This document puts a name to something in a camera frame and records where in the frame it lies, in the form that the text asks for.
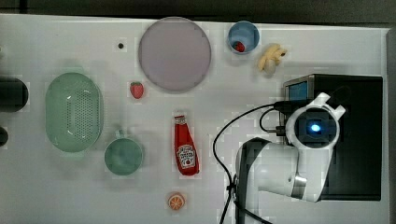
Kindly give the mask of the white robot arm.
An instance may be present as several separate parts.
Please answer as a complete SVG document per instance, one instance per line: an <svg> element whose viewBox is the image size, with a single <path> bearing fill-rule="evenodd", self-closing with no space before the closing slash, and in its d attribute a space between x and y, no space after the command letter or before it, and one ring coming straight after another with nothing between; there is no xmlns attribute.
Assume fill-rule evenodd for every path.
<svg viewBox="0 0 396 224"><path fill-rule="evenodd" d="M287 116L281 128L286 142L256 137L238 149L236 224L270 224L259 216L261 191L313 203L319 200L340 138L339 120L346 113L342 105L329 105L330 99L322 92L313 100L274 103L274 110Z"/></svg>

